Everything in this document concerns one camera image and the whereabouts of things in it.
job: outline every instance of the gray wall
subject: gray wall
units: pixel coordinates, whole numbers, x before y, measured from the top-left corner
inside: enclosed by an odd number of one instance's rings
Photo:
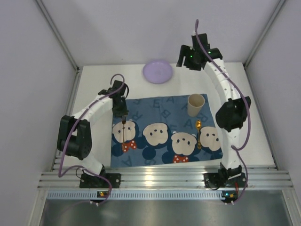
[[[279,165],[301,201],[301,1],[287,1],[248,68]]]
[[[176,63],[195,20],[226,61],[243,62],[275,0],[43,0],[79,65]]]
[[[75,75],[33,0],[0,7],[0,224],[26,224]]]

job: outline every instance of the red bow tie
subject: red bow tie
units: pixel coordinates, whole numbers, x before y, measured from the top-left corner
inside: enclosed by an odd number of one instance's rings
[[[132,148],[132,149],[136,149],[137,148],[136,142],[134,140],[131,140],[131,141],[127,142],[127,143],[122,144],[122,150],[123,150],[123,152],[127,152],[129,148]]]
[[[189,158],[187,156],[180,157],[178,155],[175,155],[173,159],[173,163],[179,163],[179,162],[189,162]]]

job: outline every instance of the black motor bracket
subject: black motor bracket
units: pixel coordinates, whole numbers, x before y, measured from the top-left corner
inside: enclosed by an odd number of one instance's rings
[[[103,89],[98,94],[99,95],[108,95],[111,92],[117,90],[122,85],[122,82],[119,80],[115,80],[113,86],[108,90]],[[128,96],[128,86],[124,84],[122,89],[109,96],[113,100],[113,115],[115,117],[122,117],[128,114],[127,104],[126,104],[126,97]],[[58,139],[57,139],[57,149],[59,151],[63,151],[63,147],[66,143],[66,139],[68,134],[71,131],[74,123],[77,119],[74,116],[65,115],[61,118],[60,128],[58,132]],[[71,135],[69,143],[67,145],[66,155],[77,157],[80,160],[86,158],[92,149],[92,137],[91,137],[91,126],[90,122],[87,120],[80,120],[77,124],[75,130],[77,130],[76,135]]]
[[[205,187],[212,190],[219,188],[242,188],[246,185],[246,175],[242,173],[241,166],[235,169],[226,169],[222,164],[218,173],[205,173],[204,174]],[[225,203],[230,203],[238,198],[236,191],[224,191],[222,192],[222,199]]]
[[[103,89],[98,93],[98,95],[108,95],[111,92],[117,90],[121,85],[122,85],[121,81],[115,80],[111,88],[109,88],[108,90]],[[122,117],[128,114],[127,104],[126,104],[126,98],[128,96],[128,93],[129,93],[129,88],[127,84],[124,84],[124,86],[121,88],[119,92],[109,96],[110,98],[113,99],[112,110],[113,110],[113,115],[115,117]]]
[[[222,59],[222,54],[218,48],[210,48],[206,33],[199,34],[198,37],[212,59]],[[196,35],[192,35],[192,47],[186,45],[181,46],[177,67],[182,67],[182,65],[184,65],[190,70],[200,71],[205,67],[208,61],[209,59],[198,44]]]
[[[245,97],[250,108],[251,99]],[[225,102],[215,115],[217,125],[231,132],[232,129],[242,128],[246,121],[246,106],[242,98],[232,100],[231,98]]]
[[[76,119],[73,116],[65,115],[60,122],[56,147],[63,151],[68,134]],[[66,155],[77,157],[80,160],[86,158],[92,148],[91,127],[87,120],[81,120],[76,126],[77,135],[71,135],[67,145]]]

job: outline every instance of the metal rail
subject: metal rail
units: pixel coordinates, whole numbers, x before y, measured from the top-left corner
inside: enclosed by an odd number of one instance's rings
[[[120,173],[121,183],[117,190],[210,190],[205,188],[204,173],[217,172],[218,168],[204,167],[136,167],[107,169],[108,173]],[[287,171],[250,168],[247,190],[282,190],[292,189],[293,184]],[[58,171],[44,172],[38,189],[82,190],[75,171],[70,170],[63,178]]]

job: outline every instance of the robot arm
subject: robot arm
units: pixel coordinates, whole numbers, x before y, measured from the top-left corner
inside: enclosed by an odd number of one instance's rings
[[[126,89],[128,90],[127,85],[124,84],[119,92],[110,96],[110,93],[120,88],[121,85],[122,82],[114,81],[112,88],[100,91],[96,98],[83,110],[72,116],[65,115],[61,119],[57,149],[63,151],[63,147],[71,128],[74,123],[82,117],[78,122],[76,130],[73,132],[69,143],[67,144],[66,155],[78,158],[82,161],[81,166],[97,175],[102,174],[102,172],[105,173],[105,170],[103,165],[91,153],[91,127],[105,112],[110,110],[113,111],[114,116],[121,117],[123,121],[126,120],[125,117],[128,114],[128,110],[124,93]]]
[[[229,76],[219,49],[210,48],[206,34],[199,34],[198,38],[214,62],[222,69],[223,73]],[[220,109],[212,108],[212,111],[216,112],[215,118],[217,125],[222,128],[223,157],[219,175],[221,183],[223,184],[227,180],[241,176],[241,163],[237,152],[232,146],[238,146],[240,129],[246,120],[246,107],[237,90],[228,81],[228,78],[206,57],[197,42],[195,34],[192,36],[192,44],[192,47],[181,46],[177,66],[182,66],[183,58],[185,57],[183,65],[190,70],[200,71],[203,68],[219,94],[221,107]],[[250,98],[246,97],[246,100],[248,107],[250,107]]]

